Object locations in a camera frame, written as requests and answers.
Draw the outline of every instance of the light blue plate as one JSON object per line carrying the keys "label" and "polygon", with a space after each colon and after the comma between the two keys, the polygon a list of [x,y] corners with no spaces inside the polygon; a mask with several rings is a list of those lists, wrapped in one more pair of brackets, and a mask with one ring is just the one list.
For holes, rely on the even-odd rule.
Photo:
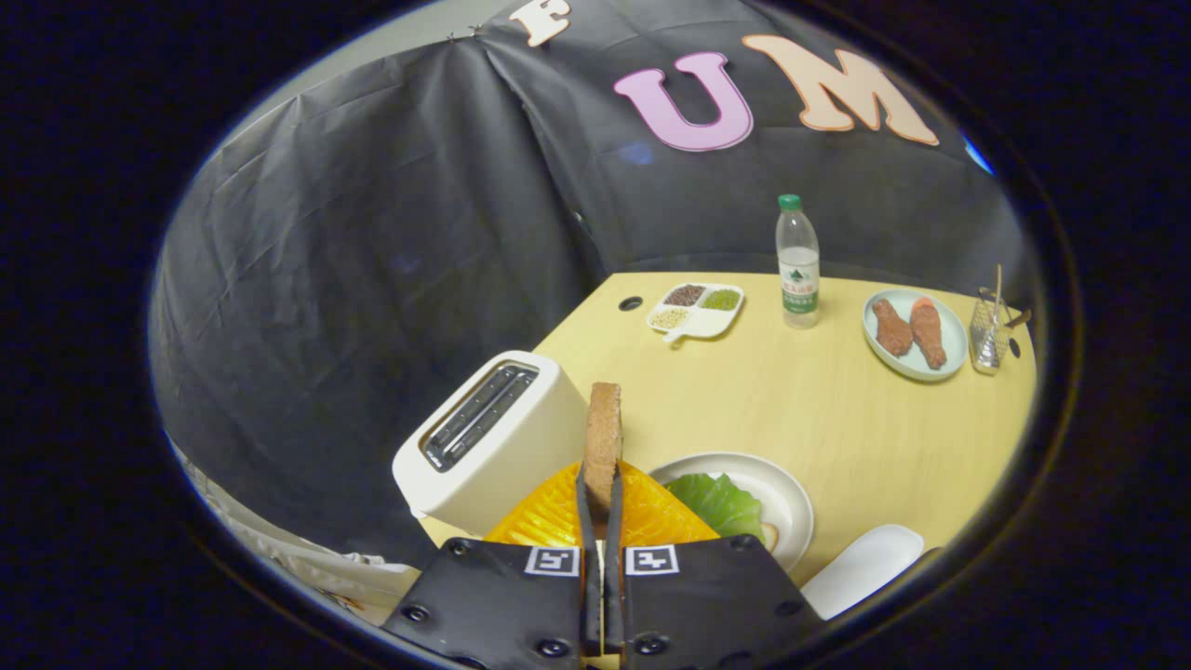
{"label": "light blue plate", "polygon": [[868,301],[865,302],[865,338],[868,340],[868,346],[873,349],[873,352],[885,362],[885,365],[892,368],[893,370],[900,372],[902,375],[909,377],[910,380],[917,380],[919,382],[941,382],[947,380],[964,365],[967,361],[967,328],[964,327],[964,321],[955,315],[947,305],[943,302],[930,298],[930,301],[935,303],[935,308],[939,309],[939,320],[941,326],[943,351],[947,352],[947,363],[942,365],[939,370],[930,370],[927,365],[927,357],[922,355],[922,350],[918,345],[910,347],[910,351],[904,357],[894,357],[893,355],[885,351],[885,347],[877,343],[877,314],[873,312],[873,302],[885,298],[893,305],[893,309],[905,319],[906,323],[910,321],[910,307],[918,298],[930,298],[925,293],[919,293],[918,290],[911,290],[909,288],[888,288],[886,290],[878,290],[873,293]]}

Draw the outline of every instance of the toaster slot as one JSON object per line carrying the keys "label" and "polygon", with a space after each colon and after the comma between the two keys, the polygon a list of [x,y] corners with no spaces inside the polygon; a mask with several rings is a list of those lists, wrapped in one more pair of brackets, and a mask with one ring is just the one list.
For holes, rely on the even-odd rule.
{"label": "toaster slot", "polygon": [[537,371],[503,364],[493,370],[422,445],[422,453],[438,472],[460,462],[499,422],[537,378]]}

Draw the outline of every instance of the letter u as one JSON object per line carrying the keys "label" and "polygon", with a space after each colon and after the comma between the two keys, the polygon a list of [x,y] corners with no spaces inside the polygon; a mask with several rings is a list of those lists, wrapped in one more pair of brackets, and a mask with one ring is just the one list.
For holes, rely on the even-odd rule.
{"label": "letter u", "polygon": [[724,71],[728,58],[706,51],[674,61],[674,67],[693,74],[703,83],[719,109],[719,118],[697,125],[682,117],[674,100],[662,88],[666,74],[660,69],[635,71],[612,87],[632,101],[649,130],[666,144],[684,151],[711,151],[740,143],[753,131],[753,111]]}

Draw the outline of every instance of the white toaster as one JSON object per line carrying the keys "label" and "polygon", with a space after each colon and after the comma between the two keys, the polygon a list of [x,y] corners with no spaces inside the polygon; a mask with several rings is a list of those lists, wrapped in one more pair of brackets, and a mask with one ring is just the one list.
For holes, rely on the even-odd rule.
{"label": "white toaster", "polygon": [[505,352],[398,450],[393,480],[418,518],[485,536],[547,478],[581,461],[587,401],[557,363]]}

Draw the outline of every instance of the white bowl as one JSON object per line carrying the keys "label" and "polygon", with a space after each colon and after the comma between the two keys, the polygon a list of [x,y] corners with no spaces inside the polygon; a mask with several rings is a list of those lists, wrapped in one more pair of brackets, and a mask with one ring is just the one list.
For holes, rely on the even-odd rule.
{"label": "white bowl", "polygon": [[[939,370],[931,370],[927,365],[927,357],[922,355],[922,350],[918,345],[912,345],[910,352],[904,357],[894,357],[888,353],[885,347],[880,346],[877,342],[877,313],[873,312],[873,302],[885,298],[893,306],[893,311],[898,313],[906,323],[910,321],[910,308],[913,302],[919,298],[929,298],[939,309],[939,320],[942,334],[943,351],[947,352],[947,363],[944,363]],[[873,352],[885,362],[885,365],[892,368],[893,370],[900,372],[902,375],[909,377],[910,380],[917,380],[919,382],[941,382],[947,380],[952,375],[955,375],[960,368],[964,367],[964,362],[967,361],[967,328],[964,327],[964,321],[955,315],[955,312],[950,309],[943,302],[930,298],[925,293],[919,293],[917,290],[911,290],[909,288],[888,288],[886,290],[878,290],[873,293],[868,301],[865,302],[865,311],[861,314],[865,325],[865,338],[868,340],[868,346],[873,349]]]}
{"label": "white bowl", "polygon": [[719,477],[728,475],[742,490],[761,501],[761,522],[778,530],[773,558],[786,572],[798,565],[811,544],[815,532],[815,512],[803,486],[788,472],[752,455],[707,452],[688,456],[655,468],[649,476],[659,484],[667,484],[684,475],[697,474]]}

